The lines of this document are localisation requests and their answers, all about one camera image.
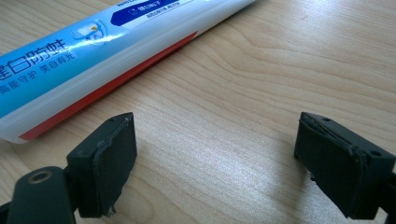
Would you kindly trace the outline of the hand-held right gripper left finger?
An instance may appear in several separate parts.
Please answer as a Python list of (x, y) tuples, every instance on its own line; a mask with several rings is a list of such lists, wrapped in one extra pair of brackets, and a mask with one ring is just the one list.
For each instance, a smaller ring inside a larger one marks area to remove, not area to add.
[(134, 114), (107, 119), (66, 157), (66, 176), (78, 196), (73, 205), (82, 217), (114, 212), (137, 157)]

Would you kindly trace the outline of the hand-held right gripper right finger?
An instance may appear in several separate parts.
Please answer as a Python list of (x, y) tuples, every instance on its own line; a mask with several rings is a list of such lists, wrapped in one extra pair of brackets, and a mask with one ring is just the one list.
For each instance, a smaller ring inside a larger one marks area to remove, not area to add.
[(318, 187), (345, 217), (396, 220), (396, 156), (332, 119), (303, 112), (294, 147)]

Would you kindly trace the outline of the blue white toothpaste tube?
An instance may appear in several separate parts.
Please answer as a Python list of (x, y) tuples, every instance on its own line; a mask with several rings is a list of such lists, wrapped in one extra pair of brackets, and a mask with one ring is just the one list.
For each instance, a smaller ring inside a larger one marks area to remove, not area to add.
[(30, 141), (254, 0), (125, 0), (0, 56), (0, 139)]

